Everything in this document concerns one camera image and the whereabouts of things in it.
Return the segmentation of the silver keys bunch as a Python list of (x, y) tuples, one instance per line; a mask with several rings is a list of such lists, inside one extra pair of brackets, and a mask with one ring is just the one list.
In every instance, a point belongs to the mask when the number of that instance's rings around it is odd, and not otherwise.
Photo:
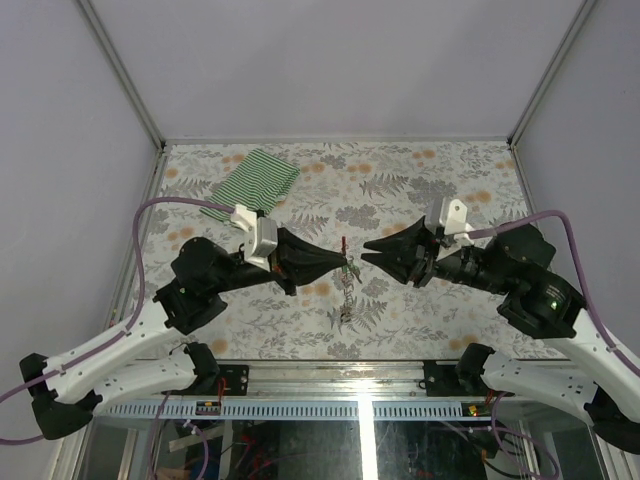
[(354, 290), (355, 284), (361, 282), (361, 278), (355, 277), (349, 269), (349, 265), (353, 263), (354, 258), (349, 256), (347, 258), (347, 263), (341, 269), (341, 282), (343, 286), (343, 295), (344, 300), (342, 306), (340, 307), (340, 323), (345, 324), (349, 323), (352, 320), (353, 309), (355, 305), (354, 300)]

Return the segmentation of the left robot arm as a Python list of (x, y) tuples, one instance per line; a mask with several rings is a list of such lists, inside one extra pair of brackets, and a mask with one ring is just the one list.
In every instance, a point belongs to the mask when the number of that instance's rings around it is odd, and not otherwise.
[(194, 237), (172, 262), (174, 277), (132, 316), (63, 354), (24, 357), (20, 370), (46, 440), (64, 438), (111, 406), (156, 393), (208, 394), (220, 367), (188, 336), (227, 307), (222, 294), (274, 282), (288, 295), (344, 267), (346, 257), (279, 228), (266, 256), (249, 258)]

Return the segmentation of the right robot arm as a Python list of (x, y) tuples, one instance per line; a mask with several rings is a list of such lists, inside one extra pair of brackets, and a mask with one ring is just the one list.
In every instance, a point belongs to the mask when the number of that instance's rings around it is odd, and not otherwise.
[(491, 240), (483, 248), (464, 246), (440, 258), (443, 228), (430, 230), (419, 220), (366, 242), (361, 258), (416, 288), (437, 278), (502, 296), (497, 312), (511, 327), (559, 351), (582, 372), (548, 373), (472, 343), (455, 367), (463, 392), (474, 395), (485, 389), (525, 396), (583, 421), (615, 447), (638, 453), (639, 360), (596, 321), (587, 296), (550, 271), (555, 247), (525, 221), (469, 236)]

